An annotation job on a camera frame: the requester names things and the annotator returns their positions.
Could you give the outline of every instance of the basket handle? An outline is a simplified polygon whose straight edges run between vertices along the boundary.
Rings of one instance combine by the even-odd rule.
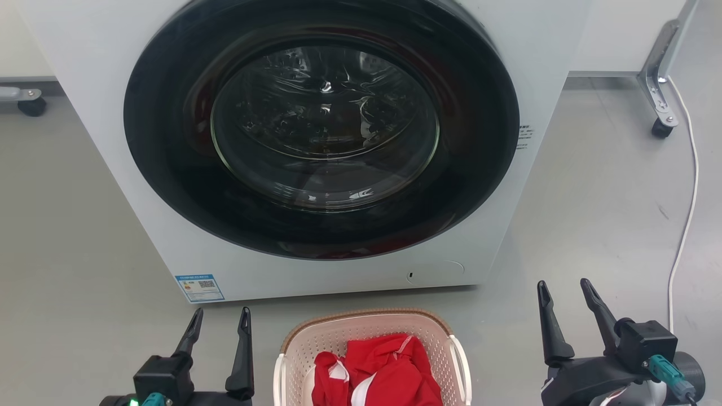
[[[282,401],[281,395],[283,393],[283,383],[285,381],[285,376],[282,375],[282,369],[283,369],[283,360],[286,355],[281,353],[278,358],[276,358],[276,365],[273,368],[273,404],[274,406],[283,406],[284,402]]]
[[[466,406],[471,406],[471,373],[469,372],[469,362],[466,360],[464,347],[461,346],[461,343],[456,337],[452,334],[449,336],[449,339],[451,340],[451,349],[455,355],[451,360],[456,370],[456,381],[461,390],[461,397],[463,397]]]

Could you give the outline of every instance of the washing machine front panel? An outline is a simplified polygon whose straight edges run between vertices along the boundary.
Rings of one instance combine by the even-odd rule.
[[[503,178],[512,82],[486,35],[427,0],[201,0],[131,75],[125,130],[153,189],[227,241],[306,259],[449,229]]]
[[[407,249],[338,262],[263,254],[208,233],[161,199],[138,169],[123,127],[129,78],[150,38],[183,8],[183,0],[74,0],[72,7],[54,0],[17,3],[170,272],[213,274],[226,301],[487,280],[591,5],[461,0],[493,41],[516,89],[520,124],[533,133],[519,139],[499,186],[458,225]]]

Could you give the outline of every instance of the teal connector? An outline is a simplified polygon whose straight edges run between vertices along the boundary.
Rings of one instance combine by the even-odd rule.
[[[165,398],[158,392],[153,392],[145,398],[142,406],[165,406]]]
[[[683,402],[694,399],[695,387],[685,380],[684,374],[665,357],[652,355],[652,358],[649,358],[649,371],[655,378],[667,384],[677,399]]]

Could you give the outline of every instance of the round glass door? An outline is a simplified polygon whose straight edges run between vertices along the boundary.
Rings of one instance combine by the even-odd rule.
[[[518,141],[510,77],[453,0],[195,0],[151,39],[124,106],[175,211],[295,259],[386,254],[459,224]]]

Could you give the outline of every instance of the black caster wheel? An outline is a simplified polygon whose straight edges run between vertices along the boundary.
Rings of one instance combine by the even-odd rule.
[[[662,120],[657,118],[652,125],[652,135],[657,138],[667,138],[672,133],[674,127],[665,126],[662,124]]]
[[[45,113],[45,99],[23,100],[17,102],[17,107],[28,117],[38,117]]]

